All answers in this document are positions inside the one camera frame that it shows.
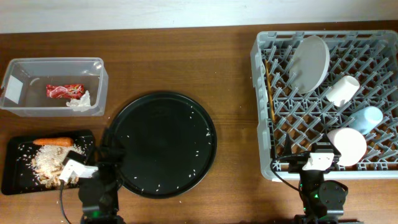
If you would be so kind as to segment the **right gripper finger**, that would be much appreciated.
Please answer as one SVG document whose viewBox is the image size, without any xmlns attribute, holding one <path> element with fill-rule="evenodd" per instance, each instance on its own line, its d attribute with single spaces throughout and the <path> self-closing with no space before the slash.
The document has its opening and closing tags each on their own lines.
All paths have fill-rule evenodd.
<svg viewBox="0 0 398 224">
<path fill-rule="evenodd" d="M 285 137 L 285 144 L 284 144 L 284 149 L 282 151 L 282 155 L 283 156 L 292 155 L 292 140 L 288 134 Z"/>
<path fill-rule="evenodd" d="M 321 133 L 317 140 L 317 145 L 332 145 L 332 143 L 326 133 Z"/>
</svg>

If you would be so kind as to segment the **orange carrot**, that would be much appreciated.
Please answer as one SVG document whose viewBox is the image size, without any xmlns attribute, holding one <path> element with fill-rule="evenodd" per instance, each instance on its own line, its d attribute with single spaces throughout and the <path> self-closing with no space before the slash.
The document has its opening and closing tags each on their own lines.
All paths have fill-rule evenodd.
<svg viewBox="0 0 398 224">
<path fill-rule="evenodd" d="M 33 144 L 40 146 L 62 146 L 71 147 L 74 145 L 74 140 L 72 138 L 41 138 L 33 141 Z"/>
</svg>

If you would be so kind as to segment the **pile of rice and shells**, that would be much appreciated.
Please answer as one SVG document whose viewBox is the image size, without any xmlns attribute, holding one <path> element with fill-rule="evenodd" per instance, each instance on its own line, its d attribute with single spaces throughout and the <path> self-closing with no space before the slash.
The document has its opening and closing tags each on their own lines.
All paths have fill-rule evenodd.
<svg viewBox="0 0 398 224">
<path fill-rule="evenodd" d="M 77 152 L 85 157 L 84 151 L 80 146 L 42 146 L 31 160 L 33 174 L 40 184 L 45 185 L 47 189 L 59 188 L 61 180 L 59 179 L 63 168 L 62 162 L 70 152 Z"/>
</svg>

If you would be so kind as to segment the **light blue cup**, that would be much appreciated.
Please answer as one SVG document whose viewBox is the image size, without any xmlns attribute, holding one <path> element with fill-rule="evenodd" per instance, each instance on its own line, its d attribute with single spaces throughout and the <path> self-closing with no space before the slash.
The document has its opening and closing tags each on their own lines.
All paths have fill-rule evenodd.
<svg viewBox="0 0 398 224">
<path fill-rule="evenodd" d="M 350 118 L 353 118 L 353 121 L 349 127 L 367 135 L 383 120 L 383 112 L 375 106 L 368 106 L 353 113 Z"/>
</svg>

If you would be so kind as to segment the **white cup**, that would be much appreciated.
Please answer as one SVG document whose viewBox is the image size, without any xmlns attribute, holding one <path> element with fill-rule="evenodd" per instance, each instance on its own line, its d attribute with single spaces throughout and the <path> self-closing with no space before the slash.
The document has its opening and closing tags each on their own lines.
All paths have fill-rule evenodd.
<svg viewBox="0 0 398 224">
<path fill-rule="evenodd" d="M 360 84 L 357 79 L 352 76 L 345 75 L 340 78 L 327 93 L 326 98 L 337 107 L 342 107 L 359 90 Z"/>
</svg>

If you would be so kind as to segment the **white tissue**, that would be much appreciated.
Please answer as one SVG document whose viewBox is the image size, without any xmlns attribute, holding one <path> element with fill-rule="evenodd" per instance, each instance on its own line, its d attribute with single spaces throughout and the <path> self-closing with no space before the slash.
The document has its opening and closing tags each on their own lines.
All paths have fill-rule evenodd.
<svg viewBox="0 0 398 224">
<path fill-rule="evenodd" d="M 90 92 L 86 90 L 79 100 L 71 99 L 70 101 L 66 102 L 66 106 L 77 112 L 87 111 L 91 106 Z"/>
</svg>

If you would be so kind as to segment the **red snack wrapper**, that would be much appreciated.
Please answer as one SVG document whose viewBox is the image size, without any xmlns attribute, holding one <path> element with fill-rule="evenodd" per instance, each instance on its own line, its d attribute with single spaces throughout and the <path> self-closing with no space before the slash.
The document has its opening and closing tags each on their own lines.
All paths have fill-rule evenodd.
<svg viewBox="0 0 398 224">
<path fill-rule="evenodd" d="M 46 85 L 46 96 L 48 98 L 67 98 L 79 100 L 85 93 L 83 84 L 71 85 Z"/>
</svg>

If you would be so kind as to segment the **grey plate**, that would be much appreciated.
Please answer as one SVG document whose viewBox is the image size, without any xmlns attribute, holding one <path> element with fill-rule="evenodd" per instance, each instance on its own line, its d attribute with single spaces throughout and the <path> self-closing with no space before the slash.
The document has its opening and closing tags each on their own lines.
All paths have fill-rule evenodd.
<svg viewBox="0 0 398 224">
<path fill-rule="evenodd" d="M 330 62 L 329 48 L 319 36 L 312 35 L 301 41 L 293 55 L 289 70 L 290 86 L 297 93 L 315 90 L 325 79 Z"/>
</svg>

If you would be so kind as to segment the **wooden chopstick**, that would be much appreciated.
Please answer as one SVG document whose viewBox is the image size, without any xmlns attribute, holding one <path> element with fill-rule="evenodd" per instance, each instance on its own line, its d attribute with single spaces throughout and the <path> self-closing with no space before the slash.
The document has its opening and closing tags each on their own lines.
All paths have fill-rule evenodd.
<svg viewBox="0 0 398 224">
<path fill-rule="evenodd" d="M 266 68 L 266 83 L 267 83 L 267 89 L 268 89 L 268 97 L 269 97 L 269 108 L 271 111 L 271 119 L 272 122 L 275 123 L 275 114 L 274 114 L 274 104 L 273 104 L 273 99 L 272 99 L 272 89 L 271 89 L 271 79 L 270 79 L 270 75 L 269 75 L 269 65 L 268 65 L 268 61 L 265 60 L 264 61 L 264 65 Z"/>
</svg>

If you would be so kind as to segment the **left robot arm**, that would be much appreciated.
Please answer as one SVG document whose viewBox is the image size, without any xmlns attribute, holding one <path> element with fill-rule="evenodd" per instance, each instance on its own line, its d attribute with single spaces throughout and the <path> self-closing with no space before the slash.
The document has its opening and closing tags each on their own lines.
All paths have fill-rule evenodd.
<svg viewBox="0 0 398 224">
<path fill-rule="evenodd" d="M 69 153 L 63 161 L 59 193 L 60 211 L 66 223 L 70 220 L 63 206 L 63 190 L 73 176 L 79 178 L 78 198 L 83 212 L 80 223 L 124 223 L 118 215 L 118 190 L 123 184 L 119 180 L 120 163 L 121 154 L 113 154 L 104 146 L 90 146 L 85 156 Z"/>
</svg>

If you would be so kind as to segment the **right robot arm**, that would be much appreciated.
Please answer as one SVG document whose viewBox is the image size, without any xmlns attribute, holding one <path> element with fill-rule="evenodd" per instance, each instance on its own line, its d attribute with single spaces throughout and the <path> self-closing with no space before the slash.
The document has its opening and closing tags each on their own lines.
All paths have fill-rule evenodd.
<svg viewBox="0 0 398 224">
<path fill-rule="evenodd" d="M 339 162 L 341 153 L 324 135 L 312 149 L 300 154 L 292 152 L 292 140 L 287 136 L 280 160 L 289 164 L 288 172 L 298 174 L 298 192 L 303 202 L 303 215 L 294 216 L 294 223 L 338 223 L 344 214 L 343 205 L 348 188 L 335 180 L 325 180 Z"/>
</svg>

